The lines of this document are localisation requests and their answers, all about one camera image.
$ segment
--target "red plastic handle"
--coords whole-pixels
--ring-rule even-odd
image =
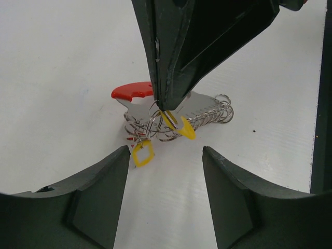
[[[135,82],[121,87],[117,87],[111,93],[113,99],[132,101],[133,98],[144,98],[154,95],[150,81]]]

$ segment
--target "yellow plastic tag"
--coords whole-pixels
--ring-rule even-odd
[[[137,153],[146,146],[149,149],[149,156],[144,160],[140,161]],[[152,147],[152,143],[150,140],[144,140],[142,141],[142,143],[138,143],[132,152],[133,160],[137,167],[143,167],[147,165],[153,159],[154,155],[155,155],[154,149]]]
[[[181,120],[183,122],[183,127],[179,130],[177,130],[168,120],[168,118],[165,116],[165,114],[163,112],[160,112],[160,115],[162,116],[163,120],[165,121],[166,125],[171,128],[174,131],[177,131],[179,134],[181,134],[182,136],[185,136],[186,138],[190,139],[190,140],[194,140],[196,138],[196,133],[195,130],[193,129],[193,127],[191,126],[191,124],[189,123],[189,121],[185,118],[181,116]]]

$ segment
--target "white table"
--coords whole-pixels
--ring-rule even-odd
[[[195,142],[157,143],[151,164],[130,167],[116,249],[216,248],[204,145],[309,191],[325,8],[315,0],[282,9],[197,85],[229,95],[234,120],[199,129]],[[0,44],[1,192],[36,191],[125,144],[126,109],[109,94],[149,80],[130,0],[2,1]]]

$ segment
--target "white backdrop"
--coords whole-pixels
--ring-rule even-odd
[[[202,168],[212,146],[274,183],[310,188],[326,0],[282,9],[273,24],[205,77],[236,115],[155,144],[130,169],[115,248],[216,248]],[[0,2],[0,191],[36,191],[98,162],[123,140],[126,110],[109,96],[149,80],[130,0]]]

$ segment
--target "dark green plastic part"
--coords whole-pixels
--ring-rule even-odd
[[[175,110],[206,74],[272,23],[280,1],[132,0],[158,107]],[[282,5],[298,10],[303,0]]]
[[[218,249],[332,248],[332,191],[281,187],[209,147],[203,167]]]
[[[129,157],[124,146],[38,192],[0,194],[0,248],[112,249]]]

